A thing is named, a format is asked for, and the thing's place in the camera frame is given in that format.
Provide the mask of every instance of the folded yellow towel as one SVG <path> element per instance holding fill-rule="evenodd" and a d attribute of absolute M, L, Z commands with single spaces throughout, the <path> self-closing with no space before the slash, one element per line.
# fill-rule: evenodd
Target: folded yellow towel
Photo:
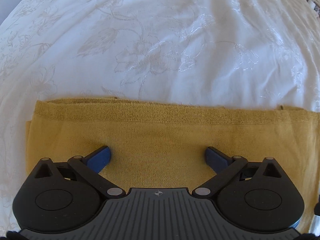
<path fill-rule="evenodd" d="M 318 199 L 319 114 L 300 109 L 250 111 L 107 99 L 38 101 L 27 123 L 27 172 L 42 157 L 63 162 L 100 146 L 112 150 L 101 175 L 120 187 L 188 187 L 214 173 L 204 151 L 260 162 L 273 156 L 305 201 L 307 232 Z"/>

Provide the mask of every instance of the yellow cloth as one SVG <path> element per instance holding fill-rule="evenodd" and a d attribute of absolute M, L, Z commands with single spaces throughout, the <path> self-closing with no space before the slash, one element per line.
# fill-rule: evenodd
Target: yellow cloth
<path fill-rule="evenodd" d="M 299 230 L 308 231 L 319 184 L 319 114 L 300 109 L 250 111 L 107 99 L 38 101 L 27 123 L 27 172 L 38 160 L 63 162 L 100 146 L 112 150 L 101 175 L 120 187 L 188 187 L 214 173 L 213 146 L 260 162 L 273 156 L 305 201 Z"/>

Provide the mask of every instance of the white duvet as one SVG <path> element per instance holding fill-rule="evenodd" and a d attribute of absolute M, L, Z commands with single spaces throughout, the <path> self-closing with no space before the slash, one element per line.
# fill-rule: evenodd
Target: white duvet
<path fill-rule="evenodd" d="M 23 0 L 0 26 L 0 236 L 37 99 L 320 111 L 319 48 L 305 0 Z"/>

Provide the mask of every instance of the white bedsheet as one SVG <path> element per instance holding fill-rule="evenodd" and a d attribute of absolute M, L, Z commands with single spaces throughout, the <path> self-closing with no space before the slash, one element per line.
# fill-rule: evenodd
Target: white bedsheet
<path fill-rule="evenodd" d="M 22 0 L 0 26 L 0 235 L 37 99 L 320 111 L 319 48 L 305 0 Z"/>

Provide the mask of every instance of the bed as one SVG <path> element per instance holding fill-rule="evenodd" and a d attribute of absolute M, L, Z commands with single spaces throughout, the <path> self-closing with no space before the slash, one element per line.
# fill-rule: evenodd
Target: bed
<path fill-rule="evenodd" d="M 22 0 L 0 26 L 0 236 L 37 99 L 319 112 L 319 48 L 306 0 Z"/>

